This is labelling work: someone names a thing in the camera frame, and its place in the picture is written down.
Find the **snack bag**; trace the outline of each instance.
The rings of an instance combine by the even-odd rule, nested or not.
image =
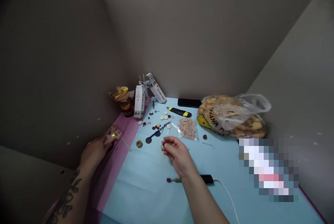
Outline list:
[[[237,139],[261,139],[267,130],[257,114],[270,109],[270,102],[260,94],[208,96],[198,109],[197,122],[214,132]]]

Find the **plastic bag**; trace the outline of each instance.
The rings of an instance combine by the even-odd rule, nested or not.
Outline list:
[[[270,102],[260,94],[208,96],[197,112],[197,122],[235,138],[263,138],[267,131],[258,113],[268,112]]]
[[[172,127],[169,129],[168,135],[199,141],[195,120],[178,116],[172,116],[171,119]]]

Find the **white box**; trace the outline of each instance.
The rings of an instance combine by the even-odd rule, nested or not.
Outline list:
[[[154,94],[155,98],[159,103],[164,103],[166,101],[166,96],[158,86],[158,83],[154,79],[152,73],[148,73],[146,76],[150,79],[149,81],[145,81],[146,86],[151,89],[152,93]]]
[[[141,85],[136,86],[135,118],[143,118],[145,109],[145,89]]]

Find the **forearm tattoo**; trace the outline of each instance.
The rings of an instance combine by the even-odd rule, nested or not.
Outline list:
[[[82,180],[82,178],[77,179],[79,173],[80,173],[79,169],[77,169],[74,172],[74,175],[70,181],[68,189],[63,193],[63,195],[59,199],[59,202],[55,207],[55,210],[51,214],[50,218],[48,219],[47,224],[58,223],[58,218],[60,217],[66,218],[68,212],[73,209],[72,205],[70,205],[69,203],[73,200],[73,193],[77,193],[79,191],[77,185]]]

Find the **smartphone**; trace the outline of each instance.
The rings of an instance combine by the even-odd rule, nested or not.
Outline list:
[[[199,108],[202,104],[201,100],[191,100],[191,99],[178,99],[177,105],[182,107],[194,107]]]

